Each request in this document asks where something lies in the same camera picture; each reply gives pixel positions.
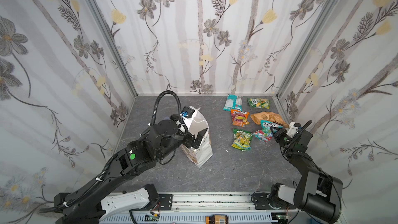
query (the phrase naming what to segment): white paper bag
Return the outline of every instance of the white paper bag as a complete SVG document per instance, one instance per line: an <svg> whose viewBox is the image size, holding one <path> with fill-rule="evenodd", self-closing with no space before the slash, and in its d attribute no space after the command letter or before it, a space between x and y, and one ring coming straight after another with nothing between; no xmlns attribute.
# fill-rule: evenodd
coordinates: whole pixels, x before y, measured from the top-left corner
<svg viewBox="0 0 398 224"><path fill-rule="evenodd" d="M203 136L202 142L198 149L194 147L186 148L185 145L181 145L182 151L187 155L188 159L191 160L197 167L201 167L211 156L213 156L213 150L211 149L209 124L207 123L205 117L199 112L198 109L189 106L191 109L195 110L190 119L183 117L185 124L188 127L188 131L197 137L198 132L207 128L205 135Z"/></svg>

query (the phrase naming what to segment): metal corner post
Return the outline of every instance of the metal corner post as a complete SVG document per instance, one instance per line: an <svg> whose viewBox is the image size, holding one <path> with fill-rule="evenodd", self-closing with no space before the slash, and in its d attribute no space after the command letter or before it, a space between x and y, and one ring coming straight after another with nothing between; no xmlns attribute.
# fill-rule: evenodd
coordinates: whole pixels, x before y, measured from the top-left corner
<svg viewBox="0 0 398 224"><path fill-rule="evenodd" d="M308 50L310 49L311 45L316 40L316 37L321 32L322 28L324 27L327 18L329 17L330 13L333 11L333 8L337 5L339 0L326 0L325 6L322 8L321 13L319 14L318 18L316 19L314 25L311 28L306 40L304 41L303 45L301 46L299 52L295 60L292 62L291 67L289 68L288 72L286 73L285 78L281 86L279 87L277 97L280 98L281 95L285 93L287 90L287 86L293 79L293 76L297 72L301 62L304 60L305 55L307 54Z"/></svg>
<svg viewBox="0 0 398 224"><path fill-rule="evenodd" d="M93 14L93 16L97 22L97 25L98 25L100 31L102 32L102 35L104 36L104 38L108 44L108 47L111 49L111 52L112 52L113 56L115 57L117 66L127 83L127 87L130 89L130 92L132 93L133 97L138 96L138 93L135 90L135 87L130 79L130 75L127 72L127 69L123 64L123 60L122 60L119 52L117 51L117 47L112 38L112 34L109 30L109 27L107 26L107 23L106 23L104 17L102 16L100 9L98 8L97 2L95 0L86 0L86 2L90 8L91 13Z"/></svg>

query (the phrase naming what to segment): gray tabletop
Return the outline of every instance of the gray tabletop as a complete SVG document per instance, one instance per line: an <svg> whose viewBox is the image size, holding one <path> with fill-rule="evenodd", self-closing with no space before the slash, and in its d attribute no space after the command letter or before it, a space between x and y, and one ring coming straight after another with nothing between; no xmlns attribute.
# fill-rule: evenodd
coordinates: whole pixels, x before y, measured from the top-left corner
<svg viewBox="0 0 398 224"><path fill-rule="evenodd" d="M244 111L277 112L271 97L268 97L269 109L251 108L247 98L242 101ZM155 99L156 96L137 97L119 149L136 140L148 127ZM243 152L231 146L234 140L232 129L240 127L233 126L231 112L223 110L226 96L181 96L180 100L182 107L201 107L200 112L210 126L213 156L198 168L179 148L170 163L142 173L119 187L117 192L135 191L147 183L154 184L158 192L269 191L276 182L292 187L293 180L299 181L299 172L284 160L279 145L273 139L265 143L253 137L250 151ZM172 96L164 96L159 104L157 122L173 113L177 113L176 100ZM261 129L251 118L249 122L241 129L251 132Z"/></svg>

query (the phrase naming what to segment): brown pouch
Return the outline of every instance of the brown pouch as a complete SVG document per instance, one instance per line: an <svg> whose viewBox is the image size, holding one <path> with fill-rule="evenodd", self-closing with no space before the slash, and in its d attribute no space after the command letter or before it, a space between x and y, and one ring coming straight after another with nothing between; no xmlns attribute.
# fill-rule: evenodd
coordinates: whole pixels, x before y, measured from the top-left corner
<svg viewBox="0 0 398 224"><path fill-rule="evenodd" d="M270 121L270 122L274 122L277 123L283 127L289 127L289 125L283 121L282 117L274 112L259 112L259 113L254 113L252 115L250 115L251 119L253 120L254 123L256 124L261 124L261 120L264 121Z"/></svg>

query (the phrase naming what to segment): wallpapered wall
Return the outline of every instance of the wallpapered wall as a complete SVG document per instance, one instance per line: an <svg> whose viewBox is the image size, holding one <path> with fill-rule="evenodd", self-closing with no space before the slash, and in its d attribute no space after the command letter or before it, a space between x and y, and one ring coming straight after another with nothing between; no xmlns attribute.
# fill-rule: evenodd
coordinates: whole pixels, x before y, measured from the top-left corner
<svg viewBox="0 0 398 224"><path fill-rule="evenodd" d="M84 0L1 0L0 215L38 215L114 152L131 97Z"/></svg>
<svg viewBox="0 0 398 224"><path fill-rule="evenodd" d="M398 0L340 0L288 90L309 154L343 181L350 224L396 223Z"/></svg>
<svg viewBox="0 0 398 224"><path fill-rule="evenodd" d="M276 93L326 0L96 0L138 93Z"/></svg>

